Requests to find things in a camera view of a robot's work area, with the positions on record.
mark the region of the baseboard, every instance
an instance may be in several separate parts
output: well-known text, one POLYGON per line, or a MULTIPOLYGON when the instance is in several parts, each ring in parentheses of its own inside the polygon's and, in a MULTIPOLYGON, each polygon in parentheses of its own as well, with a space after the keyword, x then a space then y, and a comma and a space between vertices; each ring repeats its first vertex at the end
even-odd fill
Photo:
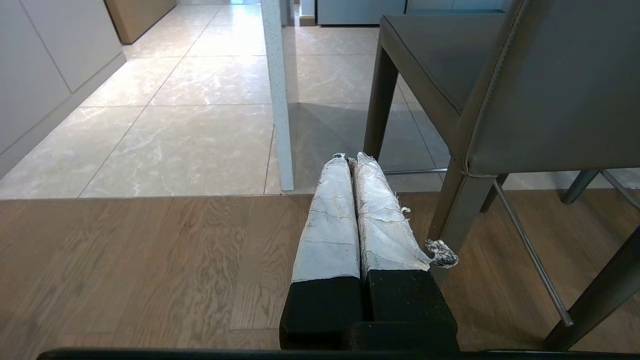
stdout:
POLYGON ((315 16, 300 15, 300 26, 315 26, 315 25, 316 25, 315 16))
POLYGON ((123 53, 103 66, 89 80, 82 84, 73 94, 67 97, 58 107, 48 113, 40 122, 24 133, 16 142, 0 154, 0 178, 6 175, 23 157, 65 120, 82 102, 89 97, 100 85, 116 72, 125 62, 123 53))

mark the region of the chair seat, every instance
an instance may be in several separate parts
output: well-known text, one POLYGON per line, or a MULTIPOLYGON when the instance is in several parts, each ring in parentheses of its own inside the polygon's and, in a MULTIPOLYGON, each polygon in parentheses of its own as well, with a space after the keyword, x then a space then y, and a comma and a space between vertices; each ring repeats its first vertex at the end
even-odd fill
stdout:
POLYGON ((504 13, 450 13, 381 20, 383 47, 448 145, 504 19, 504 13))

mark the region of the chair backrest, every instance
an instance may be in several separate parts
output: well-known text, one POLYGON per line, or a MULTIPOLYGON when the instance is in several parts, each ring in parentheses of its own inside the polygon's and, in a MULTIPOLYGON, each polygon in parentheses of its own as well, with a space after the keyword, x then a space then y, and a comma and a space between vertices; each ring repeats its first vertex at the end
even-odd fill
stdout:
POLYGON ((640 0, 520 0, 458 123, 472 175, 640 167, 640 0))

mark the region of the white tape wrapping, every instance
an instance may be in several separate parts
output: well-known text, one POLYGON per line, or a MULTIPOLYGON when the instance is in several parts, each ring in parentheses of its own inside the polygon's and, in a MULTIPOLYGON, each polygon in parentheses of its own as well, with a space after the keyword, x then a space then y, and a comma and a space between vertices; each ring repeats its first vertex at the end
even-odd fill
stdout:
POLYGON ((435 258, 420 250, 396 195, 373 158, 358 153, 354 176, 362 277, 369 270, 428 271, 433 261, 444 267, 457 264, 458 257, 440 240, 428 241, 428 248, 438 251, 435 258))
POLYGON ((360 246, 351 172, 344 154, 323 168, 300 237, 291 282, 360 278, 360 246))

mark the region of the metal footrest bar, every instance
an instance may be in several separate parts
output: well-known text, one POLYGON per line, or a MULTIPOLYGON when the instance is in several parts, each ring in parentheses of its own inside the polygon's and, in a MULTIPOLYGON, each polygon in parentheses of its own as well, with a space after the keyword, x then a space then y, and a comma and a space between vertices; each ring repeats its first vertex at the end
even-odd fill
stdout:
POLYGON ((384 171, 385 175, 411 175, 411 174, 439 174, 447 172, 447 168, 429 168, 427 170, 396 170, 384 171))
POLYGON ((638 202, 636 197, 633 196, 633 194, 631 194, 629 190, 626 189, 618 180, 616 180, 616 178, 613 177, 613 175, 611 175, 610 172, 606 170, 601 170, 600 173, 602 174, 602 176, 604 176, 604 178, 610 184, 613 185, 614 188, 616 188, 617 191, 619 191, 622 194, 622 196, 624 196, 631 203, 631 205, 636 207, 636 209, 640 210, 640 202, 638 202))
POLYGON ((524 243, 525 248, 527 248, 529 257, 531 258, 531 261, 533 261, 533 264, 536 266, 538 275, 540 275, 540 279, 542 280, 542 283, 544 283, 545 287, 547 288, 547 291, 551 296, 551 300, 554 302, 554 305, 556 306, 556 309, 560 314, 560 317, 562 318, 564 326, 572 326, 573 320, 571 319, 569 312, 566 310, 566 307, 564 306, 562 299, 560 299, 560 295, 558 295, 553 283, 551 283, 551 279, 549 279, 549 276, 547 275, 547 271, 545 271, 545 267, 542 265, 542 262, 540 261, 538 254, 533 249, 533 245, 531 245, 531 242, 529 241, 527 234, 525 234, 524 229, 522 228, 522 224, 520 223, 520 220, 516 216, 516 213, 513 211, 513 209, 511 209, 509 202, 507 202, 507 198, 505 197, 504 192, 502 191, 502 187, 496 181, 493 182, 493 187, 495 188, 495 191, 498 193, 500 200, 502 200, 504 207, 507 209, 507 213, 509 214, 511 221, 513 222, 513 225, 515 225, 516 229, 518 230, 520 239, 522 239, 522 243, 524 243))

